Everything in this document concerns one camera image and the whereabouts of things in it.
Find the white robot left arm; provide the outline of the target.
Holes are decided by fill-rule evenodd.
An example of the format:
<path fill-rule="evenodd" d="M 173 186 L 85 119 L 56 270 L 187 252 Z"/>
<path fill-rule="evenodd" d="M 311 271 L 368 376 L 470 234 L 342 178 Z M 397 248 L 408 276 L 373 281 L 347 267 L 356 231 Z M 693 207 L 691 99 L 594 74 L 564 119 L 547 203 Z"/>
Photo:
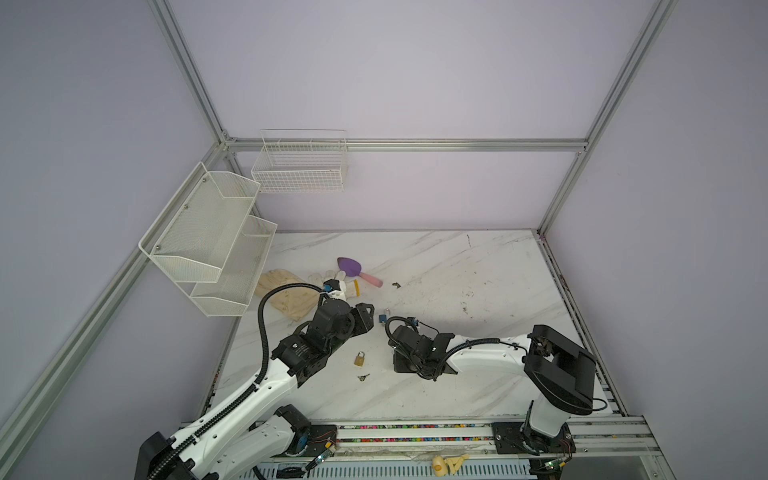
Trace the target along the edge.
<path fill-rule="evenodd" d="M 374 327 L 371 304 L 350 305 L 336 280 L 323 286 L 297 283 L 319 295 L 313 318 L 268 345 L 264 308 L 279 286 L 257 308 L 262 345 L 259 371 L 208 413 L 166 437 L 152 434 L 139 449 L 137 479 L 236 479 L 269 458 L 302 450 L 310 422 L 284 399 L 320 372 L 347 340 Z"/>

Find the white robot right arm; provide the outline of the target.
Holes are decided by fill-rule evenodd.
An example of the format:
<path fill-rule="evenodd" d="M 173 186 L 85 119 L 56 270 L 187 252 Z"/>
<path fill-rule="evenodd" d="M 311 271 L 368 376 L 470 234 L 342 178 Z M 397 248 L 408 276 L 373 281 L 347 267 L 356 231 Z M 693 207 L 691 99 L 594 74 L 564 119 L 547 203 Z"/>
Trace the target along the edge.
<path fill-rule="evenodd" d="M 556 448 L 572 451 L 567 422 L 609 407 L 594 395 L 597 360 L 551 326 L 537 324 L 527 335 L 470 338 L 420 332 L 423 322 L 392 316 L 384 323 L 397 373 L 437 381 L 444 375 L 493 372 L 527 378 L 536 388 L 513 447 L 538 456 Z"/>

